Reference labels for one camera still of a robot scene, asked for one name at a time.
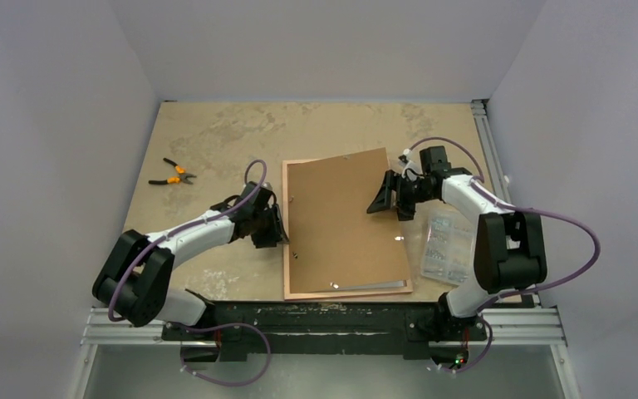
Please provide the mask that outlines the brown backing board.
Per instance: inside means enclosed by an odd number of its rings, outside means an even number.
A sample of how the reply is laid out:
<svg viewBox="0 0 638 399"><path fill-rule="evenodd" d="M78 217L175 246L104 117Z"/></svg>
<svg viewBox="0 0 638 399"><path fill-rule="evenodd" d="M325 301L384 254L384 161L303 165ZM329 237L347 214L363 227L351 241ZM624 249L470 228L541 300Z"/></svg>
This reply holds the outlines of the brown backing board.
<svg viewBox="0 0 638 399"><path fill-rule="evenodd" d="M389 168L383 148L289 166L294 293L411 278L396 215L366 213Z"/></svg>

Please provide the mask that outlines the pink picture frame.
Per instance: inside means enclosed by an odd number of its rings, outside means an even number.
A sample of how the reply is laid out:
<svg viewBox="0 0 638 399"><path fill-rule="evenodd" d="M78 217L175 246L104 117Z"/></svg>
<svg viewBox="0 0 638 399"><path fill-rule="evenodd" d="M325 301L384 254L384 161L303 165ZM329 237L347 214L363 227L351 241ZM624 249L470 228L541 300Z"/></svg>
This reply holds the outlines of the pink picture frame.
<svg viewBox="0 0 638 399"><path fill-rule="evenodd" d="M284 160L282 162L282 220L283 220L283 228L289 234L289 203L290 203L290 195L288 194L288 172L290 165L302 164L306 162L312 162L315 159L306 159L306 160ZM288 244L283 246L282 251L282 264L283 264L283 272L282 272L282 289L283 289L283 298L288 302L340 302L340 301L351 301L354 298L359 298L360 300L365 300L366 298L374 298L377 300L377 297L381 296L393 296L393 295L405 295L413 293L414 288L411 281L411 278L405 280L405 285L402 287L393 287L393 288L376 288L376 289L359 289L359 290L348 290L341 291L337 290L335 292L316 292L316 293L294 293L291 290L291 258L292 251Z"/></svg>

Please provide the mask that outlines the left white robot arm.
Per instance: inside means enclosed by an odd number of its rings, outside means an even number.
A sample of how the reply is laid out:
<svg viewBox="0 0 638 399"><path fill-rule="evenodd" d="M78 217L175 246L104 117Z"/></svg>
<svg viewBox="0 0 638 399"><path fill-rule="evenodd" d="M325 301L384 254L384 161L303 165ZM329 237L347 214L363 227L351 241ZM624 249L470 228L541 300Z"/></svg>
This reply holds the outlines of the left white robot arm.
<svg viewBox="0 0 638 399"><path fill-rule="evenodd" d="M207 250L246 237L258 249L289 241L268 183L250 182L241 194L186 224L149 234L125 231L93 283L93 297L109 307L114 320L135 327L153 320L178 323L192 339L203 340L214 329L214 317L206 312L211 304L200 294L172 289L172 273Z"/></svg>

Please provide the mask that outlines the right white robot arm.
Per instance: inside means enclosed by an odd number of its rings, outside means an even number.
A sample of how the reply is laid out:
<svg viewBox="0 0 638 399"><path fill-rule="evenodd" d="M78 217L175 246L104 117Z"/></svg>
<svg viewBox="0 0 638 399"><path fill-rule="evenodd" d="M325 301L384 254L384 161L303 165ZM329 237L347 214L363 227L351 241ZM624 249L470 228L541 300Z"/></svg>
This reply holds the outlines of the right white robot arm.
<svg viewBox="0 0 638 399"><path fill-rule="evenodd" d="M409 156L407 150L400 156L401 172L385 172L366 211L374 214L392 209L400 221L410 221L418 204L440 200L473 225L473 274L442 296L439 304L444 309L433 316L434 330L452 338L487 301L545 280L542 221L538 214L502 202L467 169L452 166L442 145L421 150L418 168Z"/></svg>

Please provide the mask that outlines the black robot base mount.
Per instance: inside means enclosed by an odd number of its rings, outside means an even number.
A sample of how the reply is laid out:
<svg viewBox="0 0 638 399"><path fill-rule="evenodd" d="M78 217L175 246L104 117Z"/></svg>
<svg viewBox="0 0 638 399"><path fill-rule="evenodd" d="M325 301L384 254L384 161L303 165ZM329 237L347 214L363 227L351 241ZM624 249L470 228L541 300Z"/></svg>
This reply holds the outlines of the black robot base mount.
<svg viewBox="0 0 638 399"><path fill-rule="evenodd" d="M190 332L172 322L162 338L180 342L191 362L241 362L250 354L399 355L466 363L483 343L484 322L452 318L441 303L217 301Z"/></svg>

